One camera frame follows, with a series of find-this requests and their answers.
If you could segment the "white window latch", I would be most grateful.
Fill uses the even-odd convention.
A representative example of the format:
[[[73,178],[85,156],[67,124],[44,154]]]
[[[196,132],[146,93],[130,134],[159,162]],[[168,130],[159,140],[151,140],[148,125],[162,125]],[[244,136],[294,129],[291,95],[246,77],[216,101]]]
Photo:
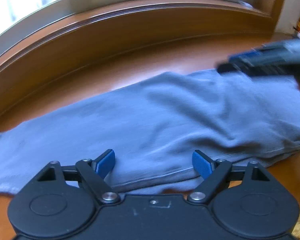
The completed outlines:
[[[247,2],[239,1],[238,3],[239,3],[240,5],[242,5],[242,6],[247,7],[247,8],[253,8],[253,6],[252,6],[251,4],[249,4],[249,3],[247,3]]]

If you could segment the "grey-blue sweatpants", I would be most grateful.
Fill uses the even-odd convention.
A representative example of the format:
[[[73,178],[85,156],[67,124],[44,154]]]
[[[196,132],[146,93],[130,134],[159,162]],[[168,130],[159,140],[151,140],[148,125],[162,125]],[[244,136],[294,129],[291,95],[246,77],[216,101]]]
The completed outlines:
[[[0,133],[0,193],[16,194],[48,162],[74,165],[112,149],[119,192],[189,190],[191,155],[270,166],[300,150],[300,92],[290,76],[165,72]]]

